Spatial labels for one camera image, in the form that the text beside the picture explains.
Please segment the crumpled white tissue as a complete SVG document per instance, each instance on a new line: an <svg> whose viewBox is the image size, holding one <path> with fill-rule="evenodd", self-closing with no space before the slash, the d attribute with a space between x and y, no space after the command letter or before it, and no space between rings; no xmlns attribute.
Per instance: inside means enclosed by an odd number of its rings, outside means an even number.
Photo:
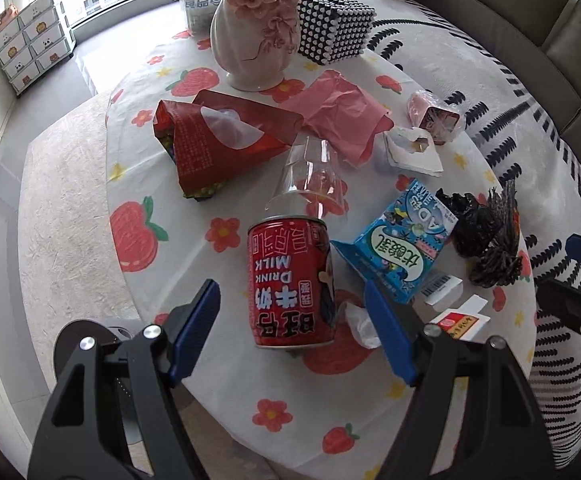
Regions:
<svg viewBox="0 0 581 480"><path fill-rule="evenodd" d="M359 346L374 350L382 345L367 310L346 301L344 314L351 335Z"/></svg>

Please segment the white vase pink flowers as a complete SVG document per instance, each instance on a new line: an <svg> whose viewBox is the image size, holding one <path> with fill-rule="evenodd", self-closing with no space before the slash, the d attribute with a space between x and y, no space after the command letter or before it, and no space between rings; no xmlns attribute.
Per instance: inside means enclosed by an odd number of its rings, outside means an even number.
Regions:
<svg viewBox="0 0 581 480"><path fill-rule="evenodd" d="M210 28L217 64L237 90L269 90L299 47L299 0L221 0Z"/></svg>

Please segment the white black patterned rug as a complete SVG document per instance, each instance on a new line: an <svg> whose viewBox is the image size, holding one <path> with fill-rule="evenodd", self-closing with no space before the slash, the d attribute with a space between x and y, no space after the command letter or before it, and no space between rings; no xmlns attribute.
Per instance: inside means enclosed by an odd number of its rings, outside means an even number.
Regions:
<svg viewBox="0 0 581 480"><path fill-rule="evenodd" d="M466 133L501 182L513 181L531 278L581 290L565 243L581 235L581 162L510 67L415 0L359 0L376 11L368 46L457 106Z"/></svg>

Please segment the black plastic bag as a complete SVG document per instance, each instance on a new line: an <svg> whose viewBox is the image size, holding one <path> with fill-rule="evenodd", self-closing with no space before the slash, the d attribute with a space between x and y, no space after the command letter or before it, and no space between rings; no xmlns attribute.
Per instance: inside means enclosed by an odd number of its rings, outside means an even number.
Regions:
<svg viewBox="0 0 581 480"><path fill-rule="evenodd" d="M451 240L469 263L469 281L482 288L512 285L523 267L515 183L505 183L501 191L492 188L483 202L469 193L446 194L442 188L436 197L458 219Z"/></svg>

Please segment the grey round trash bin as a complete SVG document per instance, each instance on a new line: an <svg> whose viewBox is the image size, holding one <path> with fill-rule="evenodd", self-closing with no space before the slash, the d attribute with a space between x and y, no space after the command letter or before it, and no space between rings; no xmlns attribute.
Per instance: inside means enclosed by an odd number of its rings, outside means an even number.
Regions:
<svg viewBox="0 0 581 480"><path fill-rule="evenodd" d="M92 320L77 320L67 324L54 344L53 366L56 379L59 379L74 349L84 338L91 337L103 346L111 346L106 354L106 370L116 374L117 403L121 411L124 433L129 445L142 441L138 416L136 416L133 389L128 374L126 356L115 355L119 346L134 336L143 333L144 327L139 320L105 318L100 324Z"/></svg>

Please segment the red white small card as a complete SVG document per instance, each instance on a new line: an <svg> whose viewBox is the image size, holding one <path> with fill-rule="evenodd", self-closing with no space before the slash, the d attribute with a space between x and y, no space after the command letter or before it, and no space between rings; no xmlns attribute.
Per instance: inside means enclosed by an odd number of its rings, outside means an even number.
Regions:
<svg viewBox="0 0 581 480"><path fill-rule="evenodd" d="M481 296L470 296L458 309L444 310L431 323L453 339L472 341L490 321L488 315L481 313L487 304L488 301Z"/></svg>

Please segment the clear plastic cup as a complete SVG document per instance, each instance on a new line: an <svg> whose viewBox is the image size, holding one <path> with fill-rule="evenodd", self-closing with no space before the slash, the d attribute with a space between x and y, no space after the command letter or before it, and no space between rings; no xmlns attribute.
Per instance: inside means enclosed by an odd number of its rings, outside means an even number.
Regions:
<svg viewBox="0 0 581 480"><path fill-rule="evenodd" d="M344 182L336 151L327 140L300 132L290 147L275 190L266 203L272 216L345 219Z"/></svg>

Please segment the white drawer cabinet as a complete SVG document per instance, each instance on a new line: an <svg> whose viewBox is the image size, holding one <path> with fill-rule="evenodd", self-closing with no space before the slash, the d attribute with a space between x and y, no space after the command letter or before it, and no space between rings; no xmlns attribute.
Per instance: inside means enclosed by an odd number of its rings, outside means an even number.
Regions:
<svg viewBox="0 0 581 480"><path fill-rule="evenodd" d="M0 29L2 72L20 96L74 53L63 0L33 0Z"/></svg>

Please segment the red milk drink can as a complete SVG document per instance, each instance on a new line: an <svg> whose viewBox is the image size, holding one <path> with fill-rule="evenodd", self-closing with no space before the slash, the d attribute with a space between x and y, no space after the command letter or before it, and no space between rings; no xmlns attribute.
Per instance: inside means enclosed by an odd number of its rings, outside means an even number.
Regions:
<svg viewBox="0 0 581 480"><path fill-rule="evenodd" d="M338 310L327 225L315 218L264 219L247 234L249 325L266 349L325 346Z"/></svg>

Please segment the black white studded tissue box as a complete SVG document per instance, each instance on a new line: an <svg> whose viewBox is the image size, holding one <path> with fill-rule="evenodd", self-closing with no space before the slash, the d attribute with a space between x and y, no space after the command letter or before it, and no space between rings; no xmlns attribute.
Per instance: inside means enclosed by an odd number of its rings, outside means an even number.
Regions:
<svg viewBox="0 0 581 480"><path fill-rule="evenodd" d="M361 55L376 11L358 0L299 0L298 53L318 65Z"/></svg>

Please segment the red snack bag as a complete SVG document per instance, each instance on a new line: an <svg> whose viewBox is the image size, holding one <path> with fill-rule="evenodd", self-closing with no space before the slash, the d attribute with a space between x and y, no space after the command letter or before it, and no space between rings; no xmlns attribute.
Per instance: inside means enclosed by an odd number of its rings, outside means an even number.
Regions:
<svg viewBox="0 0 581 480"><path fill-rule="evenodd" d="M160 101L153 130L176 164L183 195L207 200L226 182L290 148L303 122L289 110L202 90L191 103Z"/></svg>

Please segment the white barcode paper box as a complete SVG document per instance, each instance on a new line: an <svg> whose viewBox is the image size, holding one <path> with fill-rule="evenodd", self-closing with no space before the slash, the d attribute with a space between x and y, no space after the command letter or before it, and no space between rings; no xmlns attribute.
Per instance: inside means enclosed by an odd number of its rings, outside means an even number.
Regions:
<svg viewBox="0 0 581 480"><path fill-rule="evenodd" d="M432 269L425 276L417 298L436 312L452 308L463 294L463 281L457 276Z"/></svg>

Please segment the blue AD milk carton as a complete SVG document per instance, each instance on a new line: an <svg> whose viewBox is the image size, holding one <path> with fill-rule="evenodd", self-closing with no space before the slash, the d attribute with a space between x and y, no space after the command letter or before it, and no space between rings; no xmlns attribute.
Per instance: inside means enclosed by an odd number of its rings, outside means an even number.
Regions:
<svg viewBox="0 0 581 480"><path fill-rule="evenodd" d="M413 179L353 242L334 240L332 245L362 280L379 281L398 304L407 304L457 223L455 214Z"/></svg>

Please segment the pink crumpled paper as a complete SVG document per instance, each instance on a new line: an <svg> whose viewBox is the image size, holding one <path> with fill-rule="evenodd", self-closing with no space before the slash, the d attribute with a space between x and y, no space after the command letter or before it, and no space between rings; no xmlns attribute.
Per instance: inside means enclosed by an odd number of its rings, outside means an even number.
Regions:
<svg viewBox="0 0 581 480"><path fill-rule="evenodd" d="M375 137L395 126L386 107L336 70L326 70L282 107L303 116L304 126L355 168L370 159Z"/></svg>

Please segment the torn white foil packet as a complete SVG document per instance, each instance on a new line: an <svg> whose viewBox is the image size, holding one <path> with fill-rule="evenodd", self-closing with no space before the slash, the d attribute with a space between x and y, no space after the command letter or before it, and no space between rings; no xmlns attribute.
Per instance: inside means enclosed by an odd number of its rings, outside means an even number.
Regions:
<svg viewBox="0 0 581 480"><path fill-rule="evenodd" d="M440 177L443 163L432 136L421 128L394 127L384 133L388 164L426 176Z"/></svg>

